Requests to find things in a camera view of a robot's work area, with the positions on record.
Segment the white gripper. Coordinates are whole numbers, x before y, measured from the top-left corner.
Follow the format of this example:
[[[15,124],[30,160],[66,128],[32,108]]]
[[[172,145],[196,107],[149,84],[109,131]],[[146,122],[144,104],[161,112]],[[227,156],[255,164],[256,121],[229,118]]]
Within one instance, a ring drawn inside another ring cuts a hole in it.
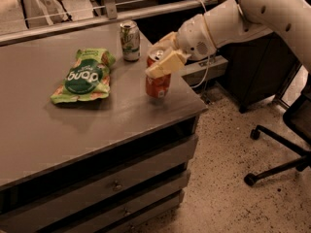
[[[176,41],[179,50],[172,49],[176,47]],[[185,21],[177,33],[172,31],[165,35],[154,44],[154,47],[168,49],[150,52],[149,57],[154,63],[145,73],[153,79],[180,70],[185,66],[188,56],[189,60],[202,60],[217,51],[204,17],[193,17]]]

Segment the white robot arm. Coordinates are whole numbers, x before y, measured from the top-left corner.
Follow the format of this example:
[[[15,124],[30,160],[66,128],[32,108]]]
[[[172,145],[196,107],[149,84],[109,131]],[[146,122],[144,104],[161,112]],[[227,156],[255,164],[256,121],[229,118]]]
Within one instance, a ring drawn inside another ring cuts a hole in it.
[[[196,15],[171,32],[149,52],[163,56],[146,69],[156,79],[201,60],[231,43],[242,43],[275,32],[299,62],[311,71],[311,5],[305,0],[226,0]]]

